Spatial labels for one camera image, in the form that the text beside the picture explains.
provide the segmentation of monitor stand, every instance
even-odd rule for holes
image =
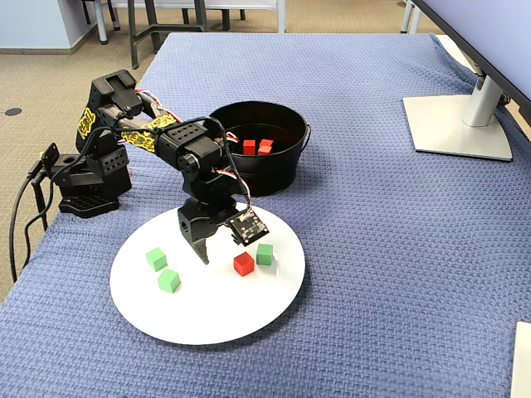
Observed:
[[[406,97],[407,121],[418,152],[509,162],[513,154],[494,116],[502,89],[480,78],[472,95]]]

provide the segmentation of robotic arm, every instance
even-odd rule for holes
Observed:
[[[178,209],[179,226],[205,264],[206,238],[219,226],[229,227],[237,244],[250,245],[266,235],[269,231],[251,209],[246,184],[235,170],[222,125],[215,119],[209,124],[215,129],[194,123],[210,118],[183,122],[135,86],[126,70],[92,82],[76,136],[76,147],[85,157],[54,178],[63,196],[60,210],[88,218],[117,209],[118,196],[131,188],[129,160],[122,145],[128,142],[182,173],[183,190],[190,197]],[[152,119],[140,119],[141,113]],[[75,158],[60,155],[52,144],[43,153],[42,163],[51,178]],[[242,191],[247,192],[248,206],[238,211],[232,195]]]

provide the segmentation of bucket handle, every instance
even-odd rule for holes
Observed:
[[[302,153],[302,151],[304,151],[304,149],[306,148],[306,145],[308,145],[308,142],[309,142],[309,138],[312,136],[312,126],[310,126],[308,124],[308,138],[306,139],[306,142],[304,143],[304,145],[302,146],[302,148],[300,149],[300,152]]]

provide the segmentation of table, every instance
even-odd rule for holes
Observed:
[[[432,35],[170,35],[141,85],[181,117],[259,99],[312,125],[293,186],[255,200],[298,234],[301,291],[269,326],[218,346],[131,327],[110,297],[114,255],[186,196],[178,172],[128,148],[120,210],[59,215],[0,308],[0,391],[508,395],[516,321],[531,320],[531,146],[501,109],[512,163],[416,153],[402,103],[474,83]]]

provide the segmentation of cube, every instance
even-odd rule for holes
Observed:
[[[273,264],[273,245],[259,244],[256,251],[256,263],[258,265]]]
[[[243,140],[243,154],[244,155],[255,155],[255,146],[256,146],[256,141],[254,139],[244,139]]]
[[[241,276],[246,276],[255,270],[255,261],[247,252],[245,252],[234,258],[234,269]]]
[[[271,152],[273,152],[273,148],[272,147],[259,147],[258,148],[258,154],[259,155],[269,155],[269,154],[271,154]]]
[[[179,278],[179,272],[172,271],[170,269],[165,269],[157,278],[158,286],[161,290],[164,290],[168,293],[173,293],[179,285],[181,284],[181,279]]]
[[[273,148],[273,140],[272,139],[262,139],[258,146],[259,147],[272,147]]]
[[[158,247],[154,248],[146,254],[146,260],[151,268],[155,271],[160,271],[168,262],[166,261],[166,255]]]

